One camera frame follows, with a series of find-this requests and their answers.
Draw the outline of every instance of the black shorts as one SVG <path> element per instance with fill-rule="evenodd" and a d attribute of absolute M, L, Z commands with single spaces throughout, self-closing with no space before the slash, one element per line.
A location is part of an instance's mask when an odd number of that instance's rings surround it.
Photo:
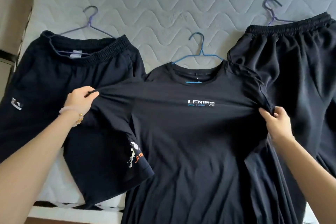
<path fill-rule="evenodd" d="M 228 60 L 256 71 L 272 102 L 291 117 L 296 140 L 336 174 L 336 23 L 323 13 L 279 26 L 251 25 Z M 299 222 L 305 199 L 282 163 Z"/>
<path fill-rule="evenodd" d="M 60 55 L 56 50 L 76 50 L 77 56 L 80 52 L 90 55 L 73 58 L 64 52 Z M 55 120 L 67 94 L 74 89 L 99 88 L 143 74 L 145 68 L 140 53 L 125 35 L 117 39 L 74 40 L 44 31 L 27 48 L 0 103 L 0 162 Z M 65 153 L 75 153 L 67 149 L 67 143 Z M 81 175 L 90 177 L 90 170 L 85 166 L 71 163 L 68 166 L 77 184 L 81 185 Z M 90 188 L 85 184 L 79 188 L 89 200 Z"/>

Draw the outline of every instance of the mattress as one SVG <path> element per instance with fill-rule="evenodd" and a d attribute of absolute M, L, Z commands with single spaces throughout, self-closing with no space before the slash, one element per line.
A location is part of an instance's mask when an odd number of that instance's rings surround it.
<path fill-rule="evenodd" d="M 278 1 L 283 4 L 282 7 L 273 4 L 271 6 L 281 19 L 297 21 L 325 11 L 332 16 L 336 15 L 336 0 Z M 88 10 L 84 14 L 82 10 L 89 5 L 95 5 L 99 12 L 92 24 L 115 37 L 126 34 L 139 49 L 147 72 L 185 55 L 197 54 L 201 39 L 196 35 L 188 40 L 193 32 L 204 34 L 206 54 L 217 54 L 226 58 L 228 50 L 247 26 L 266 25 L 270 21 L 270 14 L 262 8 L 262 2 L 263 0 L 34 0 L 20 57 L 29 43 L 43 30 L 60 33 L 85 25 L 93 11 Z M 83 29 L 66 36 L 75 39 L 106 37 L 94 29 Z M 178 65 L 211 68 L 220 61 L 214 57 L 199 56 L 184 59 Z M 63 208 L 71 208 L 84 202 L 62 152 L 58 155 L 38 200 Z M 124 196 L 119 196 L 102 202 L 97 207 L 104 212 L 116 213 L 123 205 Z M 118 217 L 102 223 L 119 221 Z"/>

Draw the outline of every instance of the bracelet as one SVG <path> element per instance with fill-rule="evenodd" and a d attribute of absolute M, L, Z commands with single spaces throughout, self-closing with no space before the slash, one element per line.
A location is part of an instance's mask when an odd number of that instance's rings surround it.
<path fill-rule="evenodd" d="M 72 127 L 75 127 L 75 126 L 77 126 L 78 124 L 80 124 L 82 122 L 82 120 L 83 120 L 83 114 L 75 106 L 65 106 L 65 107 L 61 108 L 61 110 L 59 111 L 59 114 L 62 114 L 63 112 L 65 112 L 67 110 L 74 110 L 74 111 L 78 112 L 79 119 L 76 121 L 76 123 Z"/>

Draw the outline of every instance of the t-shirt sleeve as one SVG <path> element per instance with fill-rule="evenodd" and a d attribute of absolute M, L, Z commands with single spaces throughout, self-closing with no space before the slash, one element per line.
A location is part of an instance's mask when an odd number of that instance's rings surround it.
<path fill-rule="evenodd" d="M 87 207 L 115 197 L 153 175 L 129 124 L 132 103 L 100 93 L 73 128 L 64 157 Z"/>

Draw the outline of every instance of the black t-shirt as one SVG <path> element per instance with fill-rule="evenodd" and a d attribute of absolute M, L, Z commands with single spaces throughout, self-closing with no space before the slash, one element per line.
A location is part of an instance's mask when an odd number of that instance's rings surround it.
<path fill-rule="evenodd" d="M 273 106 L 254 72 L 229 61 L 213 69 L 168 63 L 98 91 L 81 125 L 102 134 L 90 186 L 105 189 L 102 200 L 134 187 L 122 223 L 292 223 L 258 113 Z"/>

